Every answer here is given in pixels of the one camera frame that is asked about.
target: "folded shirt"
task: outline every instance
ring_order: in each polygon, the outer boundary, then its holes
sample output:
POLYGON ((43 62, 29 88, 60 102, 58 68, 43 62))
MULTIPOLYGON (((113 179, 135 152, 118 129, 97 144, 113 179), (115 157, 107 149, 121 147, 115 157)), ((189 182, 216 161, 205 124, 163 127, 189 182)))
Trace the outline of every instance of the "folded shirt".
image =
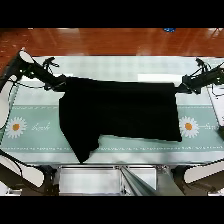
POLYGON ((173 83, 69 77, 66 85, 60 127, 81 163, 99 147, 100 135, 182 141, 173 83))

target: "daisy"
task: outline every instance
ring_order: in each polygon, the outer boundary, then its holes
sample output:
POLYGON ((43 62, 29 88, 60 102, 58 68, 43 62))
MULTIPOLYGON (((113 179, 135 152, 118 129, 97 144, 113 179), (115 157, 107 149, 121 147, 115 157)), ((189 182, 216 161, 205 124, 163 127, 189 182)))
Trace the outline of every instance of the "daisy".
POLYGON ((197 121, 194 120, 194 118, 190 117, 182 117, 179 120, 179 127, 181 131, 181 135, 188 137, 188 138, 194 138, 195 136, 198 135, 198 124, 197 121))
POLYGON ((6 135, 8 138, 17 138, 26 130, 26 121, 22 117, 14 117, 6 126, 6 135))

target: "black fabric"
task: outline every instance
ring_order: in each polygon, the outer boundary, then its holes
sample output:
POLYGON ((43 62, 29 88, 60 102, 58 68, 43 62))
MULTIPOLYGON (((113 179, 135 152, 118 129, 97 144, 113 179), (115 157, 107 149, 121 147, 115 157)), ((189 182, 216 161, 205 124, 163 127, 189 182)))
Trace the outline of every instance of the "black fabric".
POLYGON ((100 135, 182 141, 172 83, 68 78, 60 127, 82 163, 100 135))

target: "wooden floor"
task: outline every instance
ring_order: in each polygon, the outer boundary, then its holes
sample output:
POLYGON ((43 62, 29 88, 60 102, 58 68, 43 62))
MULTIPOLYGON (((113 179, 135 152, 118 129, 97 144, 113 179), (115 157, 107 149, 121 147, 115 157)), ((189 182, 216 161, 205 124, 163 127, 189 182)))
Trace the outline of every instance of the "wooden floor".
POLYGON ((175 55, 224 57, 224 29, 15 28, 0 29, 0 70, 22 47, 32 56, 175 55))

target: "small blue object on floor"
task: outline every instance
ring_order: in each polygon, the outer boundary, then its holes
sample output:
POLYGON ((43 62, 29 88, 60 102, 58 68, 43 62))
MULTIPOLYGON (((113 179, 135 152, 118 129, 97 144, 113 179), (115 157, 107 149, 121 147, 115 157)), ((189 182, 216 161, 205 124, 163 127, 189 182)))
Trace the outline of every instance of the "small blue object on floor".
POLYGON ((163 28, 166 32, 174 32, 176 28, 163 28))

